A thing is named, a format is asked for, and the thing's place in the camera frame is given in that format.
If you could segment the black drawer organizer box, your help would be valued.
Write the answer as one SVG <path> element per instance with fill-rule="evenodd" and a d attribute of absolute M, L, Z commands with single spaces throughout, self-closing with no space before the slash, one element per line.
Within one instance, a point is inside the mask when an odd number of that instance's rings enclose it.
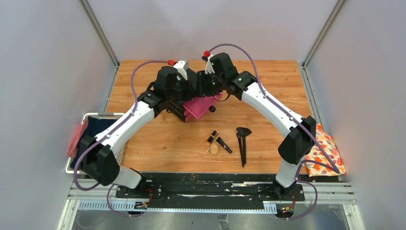
<path fill-rule="evenodd" d="M 195 97 L 200 97 L 200 98 L 204 97 L 204 93 L 201 90 L 200 82 L 199 82 L 199 78 L 198 78 L 198 75 L 200 74 L 200 72 L 199 71 L 195 72 L 192 69 L 188 68 L 187 73 L 188 73 L 188 79 L 189 79 L 190 96 L 186 99 L 182 99 L 182 98 L 168 99 L 169 104 L 167 107 L 168 113 L 174 113 L 183 122 L 185 119 L 185 116 L 184 116 L 185 109 L 183 108 L 183 104 L 185 102 L 191 101 Z"/>

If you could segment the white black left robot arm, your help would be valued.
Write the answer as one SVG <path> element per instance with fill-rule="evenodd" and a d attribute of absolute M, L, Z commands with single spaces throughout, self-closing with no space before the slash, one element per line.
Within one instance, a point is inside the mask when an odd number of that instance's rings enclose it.
<path fill-rule="evenodd" d="M 96 181 L 97 185 L 120 185 L 128 188 L 135 198 L 146 194 L 147 185 L 136 170 L 122 166 L 116 154 L 124 144 L 145 124 L 169 108 L 172 102 L 187 101 L 197 85 L 197 73 L 182 67 L 163 66 L 156 79 L 149 84 L 129 110 L 112 125 L 95 136 L 85 136 L 79 142 L 78 159 L 74 165 L 74 183 L 82 191 L 96 186 L 83 187 L 78 182 L 78 171 Z"/>

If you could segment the pink top drawer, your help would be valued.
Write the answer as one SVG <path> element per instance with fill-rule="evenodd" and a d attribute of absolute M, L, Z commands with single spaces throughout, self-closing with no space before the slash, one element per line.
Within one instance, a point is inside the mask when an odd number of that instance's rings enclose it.
<path fill-rule="evenodd" d="M 195 97 L 191 101 L 185 102 L 183 108 L 185 109 L 184 116 L 185 122 L 188 122 L 193 117 L 199 120 L 205 113 L 209 112 L 209 107 L 214 106 L 216 102 L 222 97 L 222 93 L 209 97 Z"/>

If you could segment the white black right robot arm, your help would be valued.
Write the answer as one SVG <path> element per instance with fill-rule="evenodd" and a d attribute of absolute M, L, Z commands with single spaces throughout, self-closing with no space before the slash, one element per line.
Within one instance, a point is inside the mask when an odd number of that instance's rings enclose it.
<path fill-rule="evenodd" d="M 293 112 L 266 91 L 257 77 L 248 71 L 238 72 L 227 53 L 212 55 L 205 51 L 205 70 L 199 71 L 204 96 L 222 91 L 255 108 L 267 118 L 284 138 L 278 147 L 281 165 L 273 180 L 273 193 L 286 200 L 293 193 L 301 162 L 315 144 L 316 121 Z"/>

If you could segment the black mascara tube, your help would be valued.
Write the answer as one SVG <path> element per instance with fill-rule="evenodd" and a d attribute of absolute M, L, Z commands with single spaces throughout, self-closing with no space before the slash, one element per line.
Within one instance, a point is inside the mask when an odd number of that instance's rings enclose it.
<path fill-rule="evenodd" d="M 233 152 L 230 149 L 230 147 L 220 137 L 216 139 L 216 142 L 219 143 L 229 154 Z"/>

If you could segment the yellow egg makeup sponge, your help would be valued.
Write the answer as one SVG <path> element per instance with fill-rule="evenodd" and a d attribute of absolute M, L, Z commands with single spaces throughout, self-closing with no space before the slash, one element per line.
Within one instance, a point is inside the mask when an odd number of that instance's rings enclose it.
<path fill-rule="evenodd" d="M 210 147 L 209 147 L 209 152 L 210 152 L 211 154 L 213 154 L 213 155 L 218 154 L 218 153 L 219 153 L 219 147 L 218 147 L 218 145 L 215 144 L 215 143 L 212 143 L 212 144 L 210 145 Z"/>

